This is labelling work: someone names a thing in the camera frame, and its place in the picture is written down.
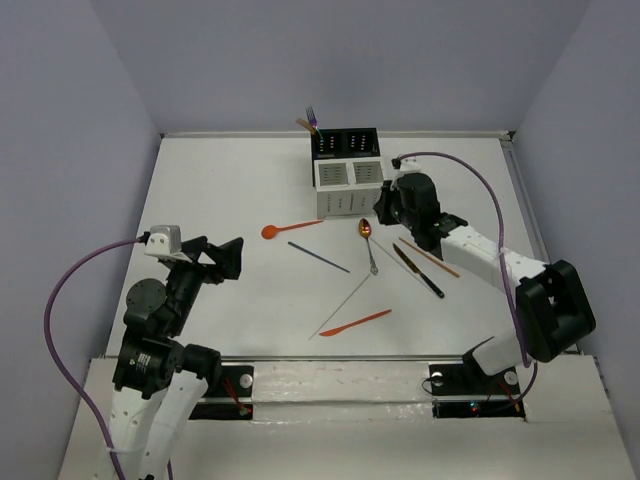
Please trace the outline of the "gold metal fork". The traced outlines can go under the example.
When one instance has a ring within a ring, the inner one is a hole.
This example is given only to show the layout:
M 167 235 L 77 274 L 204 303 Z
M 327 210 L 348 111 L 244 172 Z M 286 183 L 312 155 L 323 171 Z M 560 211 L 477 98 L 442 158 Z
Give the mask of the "gold metal fork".
M 295 123 L 301 126 L 302 128 L 304 128 L 305 130 L 307 130 L 311 136 L 313 136 L 316 133 L 316 129 L 312 126 L 310 122 L 308 122 L 305 119 L 297 118 L 295 120 Z

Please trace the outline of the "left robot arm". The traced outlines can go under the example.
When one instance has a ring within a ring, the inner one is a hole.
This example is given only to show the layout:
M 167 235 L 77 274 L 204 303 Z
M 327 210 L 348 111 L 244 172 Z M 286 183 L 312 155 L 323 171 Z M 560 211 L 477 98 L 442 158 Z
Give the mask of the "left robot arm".
M 219 388 L 222 376 L 218 351 L 177 339 L 201 287 L 236 280 L 242 270 L 241 237 L 216 246 L 204 236 L 184 241 L 178 226 L 160 225 L 140 241 L 168 276 L 140 280 L 126 295 L 110 437 L 97 479 L 163 478 L 195 405 Z

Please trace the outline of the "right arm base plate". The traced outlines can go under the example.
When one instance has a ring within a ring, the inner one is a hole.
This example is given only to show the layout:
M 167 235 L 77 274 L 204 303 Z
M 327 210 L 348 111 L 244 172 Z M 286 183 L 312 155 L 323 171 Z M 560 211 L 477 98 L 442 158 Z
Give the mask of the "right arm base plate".
M 431 398 L 435 419 L 526 417 L 519 377 L 514 368 L 472 383 L 463 379 L 461 363 L 430 364 L 423 391 Z

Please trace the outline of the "dark blue chopstick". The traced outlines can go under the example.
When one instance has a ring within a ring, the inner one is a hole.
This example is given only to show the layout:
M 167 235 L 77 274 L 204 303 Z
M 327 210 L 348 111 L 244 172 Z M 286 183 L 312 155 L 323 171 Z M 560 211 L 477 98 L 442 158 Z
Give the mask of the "dark blue chopstick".
M 334 267 L 334 268 L 336 268 L 336 269 L 338 269 L 340 271 L 343 271 L 345 273 L 351 273 L 350 270 L 348 270 L 347 268 L 345 268 L 345 267 L 343 267 L 343 266 L 341 266 L 341 265 L 339 265 L 339 264 L 337 264 L 337 263 L 335 263 L 335 262 L 333 262 L 333 261 L 331 261 L 331 260 L 329 260 L 329 259 L 327 259 L 327 258 L 325 258 L 325 257 L 313 252 L 313 251 L 310 251 L 310 250 L 308 250 L 308 249 L 306 249 L 306 248 L 304 248 L 304 247 L 302 247 L 302 246 L 300 246 L 300 245 L 298 245 L 298 244 L 296 244 L 294 242 L 288 241 L 287 244 L 289 246 L 291 246 L 292 248 L 294 248 L 294 249 L 296 249 L 296 250 L 298 250 L 298 251 L 300 251 L 300 252 L 302 252 L 302 253 L 310 256 L 310 257 L 313 257 L 313 258 L 315 258 L 315 259 L 317 259 L 317 260 L 319 260 L 319 261 L 321 261 L 321 262 L 323 262 L 325 264 L 328 264 L 328 265 L 330 265 L 330 266 L 332 266 L 332 267 Z

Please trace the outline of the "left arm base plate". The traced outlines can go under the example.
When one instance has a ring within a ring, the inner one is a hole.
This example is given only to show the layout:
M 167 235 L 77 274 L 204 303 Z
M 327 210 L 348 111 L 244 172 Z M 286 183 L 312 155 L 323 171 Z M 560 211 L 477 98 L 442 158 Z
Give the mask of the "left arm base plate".
M 190 420 L 250 421 L 253 419 L 254 367 L 224 364 L 222 376 L 194 407 Z

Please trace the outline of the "iridescent metal fork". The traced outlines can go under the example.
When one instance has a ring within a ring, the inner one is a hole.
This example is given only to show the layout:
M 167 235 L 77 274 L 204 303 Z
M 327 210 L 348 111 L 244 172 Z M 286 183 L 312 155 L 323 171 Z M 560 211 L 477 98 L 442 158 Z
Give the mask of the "iridescent metal fork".
M 311 134 L 315 135 L 318 138 L 318 140 L 321 141 L 323 136 L 319 129 L 318 120 L 316 118 L 316 115 L 312 106 L 308 106 L 306 108 L 306 118 L 307 118 L 307 123 L 309 124 L 309 129 Z

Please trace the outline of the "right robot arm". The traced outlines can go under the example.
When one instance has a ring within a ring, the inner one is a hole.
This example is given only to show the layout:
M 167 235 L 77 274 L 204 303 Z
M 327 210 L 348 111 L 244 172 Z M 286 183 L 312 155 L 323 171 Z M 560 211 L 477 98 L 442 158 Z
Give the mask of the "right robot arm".
M 520 255 L 442 211 L 426 174 L 384 181 L 374 212 L 382 225 L 406 227 L 421 250 L 462 267 L 505 295 L 513 327 L 463 355 L 460 379 L 468 390 L 482 392 L 498 374 L 527 361 L 548 363 L 595 330 L 595 316 L 571 263 Z

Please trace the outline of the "orange plastic knife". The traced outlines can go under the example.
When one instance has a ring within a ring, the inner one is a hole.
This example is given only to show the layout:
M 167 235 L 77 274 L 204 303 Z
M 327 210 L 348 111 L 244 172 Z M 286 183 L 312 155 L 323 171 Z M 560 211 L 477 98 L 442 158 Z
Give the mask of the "orange plastic knife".
M 366 317 L 363 317 L 361 319 L 358 319 L 356 321 L 353 321 L 353 322 L 350 322 L 350 323 L 347 323 L 347 324 L 344 324 L 344 325 L 341 325 L 341 326 L 338 326 L 338 327 L 335 327 L 335 328 L 332 328 L 332 329 L 328 329 L 328 330 L 322 331 L 322 332 L 319 333 L 319 336 L 321 336 L 321 337 L 332 337 L 332 336 L 335 336 L 335 335 L 338 335 L 338 334 L 342 333 L 343 331 L 345 331 L 347 329 L 359 326 L 361 324 L 364 324 L 364 323 L 367 323 L 369 321 L 378 319 L 380 317 L 384 317 L 386 315 L 389 315 L 390 313 L 392 313 L 392 309 L 386 309 L 386 310 L 383 310 L 383 311 L 379 311 L 379 312 L 376 312 L 376 313 L 371 314 L 369 316 L 366 316 Z

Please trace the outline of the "orange plastic spoon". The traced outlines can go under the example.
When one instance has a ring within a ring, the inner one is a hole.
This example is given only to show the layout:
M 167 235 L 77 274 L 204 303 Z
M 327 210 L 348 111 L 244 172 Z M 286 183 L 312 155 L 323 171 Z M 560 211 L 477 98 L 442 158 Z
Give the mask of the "orange plastic spoon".
M 265 240 L 271 240 L 271 239 L 274 239 L 278 234 L 282 232 L 305 228 L 305 227 L 317 225 L 320 223 L 322 223 L 322 220 L 307 221 L 307 222 L 296 223 L 296 224 L 287 225 L 287 226 L 276 226 L 276 225 L 270 224 L 270 225 L 266 225 L 261 230 L 261 237 Z

